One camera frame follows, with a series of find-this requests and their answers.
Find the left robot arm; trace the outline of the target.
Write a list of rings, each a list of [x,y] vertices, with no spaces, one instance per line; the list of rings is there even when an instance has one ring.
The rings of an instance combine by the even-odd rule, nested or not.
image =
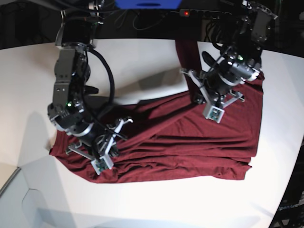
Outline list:
[[[270,34],[270,24],[276,18],[276,14],[258,1],[244,1],[241,14],[219,24],[211,35],[220,56],[214,59],[208,52],[202,52],[209,69],[181,70],[198,87],[194,101],[206,105],[203,112],[206,118],[224,114],[224,109],[237,100],[244,102],[244,94],[234,88],[256,80],[262,73],[263,46]]]

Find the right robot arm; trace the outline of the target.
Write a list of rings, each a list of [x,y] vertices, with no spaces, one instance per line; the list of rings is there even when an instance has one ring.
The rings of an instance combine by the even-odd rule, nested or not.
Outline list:
[[[95,33],[108,13],[102,0],[90,0],[73,4],[61,0],[62,23],[56,37],[60,49],[54,73],[55,83],[52,103],[47,108],[51,123],[61,132],[72,135],[79,144],[68,146],[67,152],[80,153],[85,146],[85,157],[106,167],[112,166],[112,158],[118,156],[115,138],[121,137],[123,125],[130,119],[117,120],[112,125],[100,122],[100,117],[114,104],[114,77],[104,57],[95,50]],[[98,93],[87,85],[91,69],[88,54],[95,55],[105,67],[110,84],[108,100],[97,109],[88,106],[85,97]]]

